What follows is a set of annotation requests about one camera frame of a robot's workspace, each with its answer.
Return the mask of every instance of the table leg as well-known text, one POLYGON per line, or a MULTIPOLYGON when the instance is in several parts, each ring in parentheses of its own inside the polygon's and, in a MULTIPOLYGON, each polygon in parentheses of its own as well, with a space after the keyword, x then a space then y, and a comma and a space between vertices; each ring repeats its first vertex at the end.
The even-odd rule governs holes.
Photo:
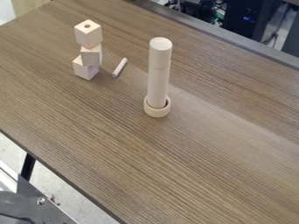
POLYGON ((27 181, 30 181, 34 165, 35 165, 35 158, 27 154, 21 171, 21 176, 27 181))

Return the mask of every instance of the wooden block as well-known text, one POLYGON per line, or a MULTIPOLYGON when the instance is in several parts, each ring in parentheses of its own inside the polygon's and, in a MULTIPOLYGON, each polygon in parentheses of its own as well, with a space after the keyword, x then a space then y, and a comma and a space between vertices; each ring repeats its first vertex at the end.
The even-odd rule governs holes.
POLYGON ((98 66, 83 66, 81 55, 73 60, 73 71, 79 77, 90 81, 99 72, 98 66))
POLYGON ((101 26, 88 19, 74 26, 77 43, 92 48, 103 41, 101 26))
POLYGON ((82 46, 80 49, 82 56, 82 64, 85 67, 96 67, 101 65, 102 61, 102 50, 101 44, 94 46, 93 48, 86 48, 82 46))

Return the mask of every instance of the electronic equipment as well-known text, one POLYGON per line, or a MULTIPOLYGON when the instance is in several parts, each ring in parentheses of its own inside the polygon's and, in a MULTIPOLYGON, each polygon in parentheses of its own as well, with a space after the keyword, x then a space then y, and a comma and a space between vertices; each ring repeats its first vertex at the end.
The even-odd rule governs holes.
POLYGON ((281 0, 227 0, 223 28, 261 42, 281 0))
POLYGON ((215 3, 216 0, 182 0, 181 12, 211 23, 215 20, 215 3))

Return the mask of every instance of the table surface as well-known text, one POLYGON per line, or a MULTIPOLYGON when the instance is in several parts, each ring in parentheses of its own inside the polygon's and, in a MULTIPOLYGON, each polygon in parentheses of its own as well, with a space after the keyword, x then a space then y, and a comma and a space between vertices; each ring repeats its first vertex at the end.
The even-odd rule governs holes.
POLYGON ((0 27, 0 52, 0 129, 119 222, 299 223, 294 68, 119 0, 53 1, 0 27), (91 81, 72 68, 87 18, 91 81), (174 43, 162 119, 143 113, 156 36, 174 43))

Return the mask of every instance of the computer tower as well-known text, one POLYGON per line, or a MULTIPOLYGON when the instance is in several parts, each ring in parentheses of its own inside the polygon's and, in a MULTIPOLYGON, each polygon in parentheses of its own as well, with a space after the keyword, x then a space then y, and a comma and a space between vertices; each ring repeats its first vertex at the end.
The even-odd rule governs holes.
POLYGON ((281 0, 227 0, 223 28, 261 42, 281 0))

